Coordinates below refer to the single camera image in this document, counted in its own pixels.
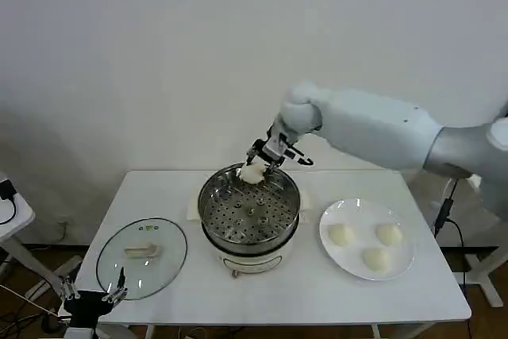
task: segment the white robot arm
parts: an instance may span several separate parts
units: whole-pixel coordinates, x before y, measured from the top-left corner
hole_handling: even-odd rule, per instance
[[[424,168],[456,179],[480,175],[488,188],[485,193],[497,200],[508,185],[508,118],[449,128],[408,102],[363,91],[331,91],[312,83],[286,94],[268,139],[257,140],[248,150],[247,163],[260,156],[271,166],[285,158],[312,164],[293,146],[306,133],[384,168]]]

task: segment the metal pot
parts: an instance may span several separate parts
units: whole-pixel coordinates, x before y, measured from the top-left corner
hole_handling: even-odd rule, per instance
[[[198,211],[208,239],[235,256],[264,256],[281,248],[298,226],[300,193],[278,168],[258,184],[238,175],[243,163],[213,174],[198,196]]]

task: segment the steamed bun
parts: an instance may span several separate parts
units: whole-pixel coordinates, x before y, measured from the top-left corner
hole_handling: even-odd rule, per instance
[[[329,235],[332,241],[339,246],[346,246],[355,240],[355,231],[346,224],[331,225]]]
[[[390,254],[383,248],[368,248],[362,251],[364,263],[374,272],[384,272],[390,266]]]
[[[375,235],[386,246],[400,244],[404,236],[396,224],[378,225],[375,228]]]
[[[257,184],[263,181],[264,172],[267,168],[264,164],[256,162],[249,165],[244,164],[240,169],[240,179],[249,184]]]

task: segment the glass lid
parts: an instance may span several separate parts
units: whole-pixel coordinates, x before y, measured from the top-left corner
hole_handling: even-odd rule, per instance
[[[106,292],[117,286],[124,268],[127,300],[142,299],[176,278],[187,255],[182,229],[164,218],[133,222],[112,236],[97,260],[97,281]]]

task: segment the wooden floor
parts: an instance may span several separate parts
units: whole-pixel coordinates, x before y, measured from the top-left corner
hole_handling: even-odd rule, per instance
[[[84,256],[83,250],[68,250],[68,249],[47,249],[36,250],[33,254],[49,268],[57,268],[65,260],[71,258],[75,254]],[[462,262],[459,254],[446,254],[450,267],[454,271],[460,271]],[[492,281],[499,291],[499,294],[508,304],[508,265],[503,265],[494,272],[491,276]],[[31,286],[37,283],[38,278],[27,272],[20,267],[11,267],[6,275],[4,275],[0,282],[7,287],[23,294]],[[53,306],[58,308],[60,304],[53,298],[53,293],[46,293],[37,303],[43,306]],[[471,331],[474,339],[506,339],[508,338],[508,307],[493,309],[487,300],[483,297],[481,290],[478,287],[468,287],[468,298],[473,311],[471,319]],[[0,289],[0,316],[16,311],[23,304],[23,301],[9,292]],[[36,307],[27,305],[21,311],[21,317],[27,317],[32,314],[37,314],[39,311]],[[10,317],[2,317],[0,322],[0,338],[3,338],[1,331],[8,326],[5,322]],[[186,334],[190,334],[195,339],[254,339],[254,338],[292,338],[292,339],[345,339],[345,338],[366,338],[372,337],[371,328],[368,326],[341,326],[341,327],[246,327],[246,328],[225,328],[225,327],[206,327],[206,333],[201,329],[196,329],[191,332],[193,327],[182,327],[181,338]],[[383,337],[389,337],[393,327],[382,326],[381,334]],[[143,326],[132,327],[131,330],[140,338],[144,337]],[[178,333],[178,327],[157,327],[154,335],[155,339],[173,339]],[[40,328],[40,318],[24,329],[21,333],[21,339],[36,339],[38,337],[62,337],[63,332],[46,334]],[[420,335],[420,339],[451,339],[451,338],[468,338],[467,326],[465,322],[453,323],[440,323],[433,328],[425,331]]]

